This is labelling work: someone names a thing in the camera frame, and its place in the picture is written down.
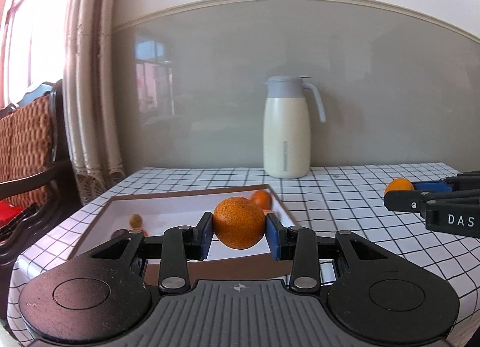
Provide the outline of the small orange kumquat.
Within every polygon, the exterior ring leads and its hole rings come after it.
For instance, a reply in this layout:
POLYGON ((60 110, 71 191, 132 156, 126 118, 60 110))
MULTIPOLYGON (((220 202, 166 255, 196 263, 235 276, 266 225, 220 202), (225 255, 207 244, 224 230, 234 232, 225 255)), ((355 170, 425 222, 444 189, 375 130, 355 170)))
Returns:
POLYGON ((406 178, 395 178, 393 179, 384 190, 384 194, 386 195, 388 192, 391 191, 413 191, 414 186, 413 184, 407 180, 406 178))

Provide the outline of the yellow-brown round fruit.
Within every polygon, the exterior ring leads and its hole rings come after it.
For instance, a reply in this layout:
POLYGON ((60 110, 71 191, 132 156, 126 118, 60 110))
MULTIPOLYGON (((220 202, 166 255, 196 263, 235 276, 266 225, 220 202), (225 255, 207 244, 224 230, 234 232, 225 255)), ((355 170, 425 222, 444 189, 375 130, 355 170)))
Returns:
POLYGON ((141 215, 133 214, 130 216, 128 222, 131 228, 140 228, 143 226, 143 218, 141 215))

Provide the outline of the orange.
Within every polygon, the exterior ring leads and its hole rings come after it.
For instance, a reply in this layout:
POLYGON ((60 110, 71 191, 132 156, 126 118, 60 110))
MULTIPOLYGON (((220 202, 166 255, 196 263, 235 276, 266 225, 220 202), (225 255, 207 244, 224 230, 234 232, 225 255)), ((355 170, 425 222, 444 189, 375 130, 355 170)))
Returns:
POLYGON ((252 195, 250 200, 258 205, 261 209, 266 210, 270 209, 272 205, 272 198, 269 192, 265 190, 258 190, 255 191, 252 195))

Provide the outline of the large orange mandarin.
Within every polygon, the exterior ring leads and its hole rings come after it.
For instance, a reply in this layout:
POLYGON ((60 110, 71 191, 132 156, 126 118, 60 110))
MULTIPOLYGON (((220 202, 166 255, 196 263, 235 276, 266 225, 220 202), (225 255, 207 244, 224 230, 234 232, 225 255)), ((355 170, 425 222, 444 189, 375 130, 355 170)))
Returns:
POLYGON ((266 230, 264 211, 241 196, 222 200, 213 211, 213 231, 227 247, 248 249, 262 240, 266 230))

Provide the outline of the dark brown water chestnut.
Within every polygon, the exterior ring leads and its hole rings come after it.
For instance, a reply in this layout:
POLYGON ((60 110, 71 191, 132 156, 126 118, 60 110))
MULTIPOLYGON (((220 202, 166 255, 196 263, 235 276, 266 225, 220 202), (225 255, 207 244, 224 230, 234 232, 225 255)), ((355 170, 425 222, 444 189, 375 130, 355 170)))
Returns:
POLYGON ((118 229, 112 232, 111 239, 115 239, 117 237, 125 237, 126 235, 128 235, 127 229, 118 229))

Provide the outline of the orange carrot chunk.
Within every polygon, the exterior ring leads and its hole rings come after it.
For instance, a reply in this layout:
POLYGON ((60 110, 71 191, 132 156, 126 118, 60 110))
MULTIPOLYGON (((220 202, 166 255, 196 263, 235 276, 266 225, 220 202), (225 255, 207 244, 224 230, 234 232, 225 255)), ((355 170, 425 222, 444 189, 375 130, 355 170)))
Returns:
POLYGON ((263 212, 264 212, 264 215, 268 215, 268 214, 273 214, 275 215, 275 212, 273 210, 270 210, 270 209, 263 209, 263 212))

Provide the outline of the brown cardboard box white inside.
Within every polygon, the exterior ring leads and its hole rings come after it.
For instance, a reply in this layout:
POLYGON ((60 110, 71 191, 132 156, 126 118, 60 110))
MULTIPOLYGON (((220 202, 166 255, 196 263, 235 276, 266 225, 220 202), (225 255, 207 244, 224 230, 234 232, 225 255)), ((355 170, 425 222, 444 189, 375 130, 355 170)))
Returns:
MULTIPOLYGON (((297 223, 278 195, 267 184, 226 187, 188 192, 168 192, 147 195, 114 196, 93 219, 69 258, 83 254, 111 239, 114 231, 129 228, 129 219, 142 217, 142 227, 148 236, 161 236, 181 225, 195 226, 205 212, 212 212, 224 199, 242 196, 249 199, 256 191, 264 190, 271 197, 270 210, 284 227, 297 223)), ((213 239, 206 260, 188 262, 190 281, 198 279, 274 279, 291 273, 292 263, 272 259, 266 239, 246 250, 228 248, 213 239)))

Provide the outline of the checkered white tablecloth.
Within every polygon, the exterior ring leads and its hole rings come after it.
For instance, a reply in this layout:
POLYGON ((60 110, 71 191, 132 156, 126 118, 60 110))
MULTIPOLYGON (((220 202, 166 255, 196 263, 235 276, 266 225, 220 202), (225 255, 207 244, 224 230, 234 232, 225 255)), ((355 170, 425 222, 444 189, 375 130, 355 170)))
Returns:
POLYGON ((268 184, 301 225, 322 236, 350 230, 448 280, 460 298, 458 322, 449 336, 464 346, 479 327, 479 241, 425 229, 414 214, 400 214, 383 205, 383 192, 394 178, 411 181, 454 176, 444 163, 383 166, 314 167, 300 179, 277 179, 260 168, 144 167, 53 228, 18 256, 7 298, 7 325, 20 345, 30 344, 18 308, 24 285, 65 262, 82 233, 115 195, 204 190, 268 184))

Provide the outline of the cream thermos jug grey lid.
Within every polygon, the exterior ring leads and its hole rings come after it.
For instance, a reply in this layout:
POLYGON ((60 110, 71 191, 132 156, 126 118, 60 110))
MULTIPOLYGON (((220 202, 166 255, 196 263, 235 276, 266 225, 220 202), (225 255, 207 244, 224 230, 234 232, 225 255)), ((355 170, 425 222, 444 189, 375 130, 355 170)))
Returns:
POLYGON ((274 178, 301 178, 311 166, 312 131, 305 91, 312 92, 319 120, 326 112, 317 87, 307 76, 272 76, 264 83, 264 171, 274 178))

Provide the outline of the dark wooden chair orange cushion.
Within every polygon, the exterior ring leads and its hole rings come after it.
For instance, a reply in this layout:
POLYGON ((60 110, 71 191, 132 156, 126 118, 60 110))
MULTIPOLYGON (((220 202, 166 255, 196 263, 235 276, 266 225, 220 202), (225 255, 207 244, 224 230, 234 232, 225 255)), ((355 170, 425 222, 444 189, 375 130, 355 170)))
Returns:
POLYGON ((63 83, 1 110, 1 322, 18 256, 81 206, 68 152, 63 83))

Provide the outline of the beige curtain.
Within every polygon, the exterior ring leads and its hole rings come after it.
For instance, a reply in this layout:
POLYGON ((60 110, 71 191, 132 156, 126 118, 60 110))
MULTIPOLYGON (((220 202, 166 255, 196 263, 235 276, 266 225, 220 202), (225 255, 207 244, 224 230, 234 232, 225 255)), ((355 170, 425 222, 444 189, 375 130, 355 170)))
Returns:
POLYGON ((72 168, 87 204, 125 176, 112 78, 114 0, 71 0, 64 70, 64 114, 72 168))

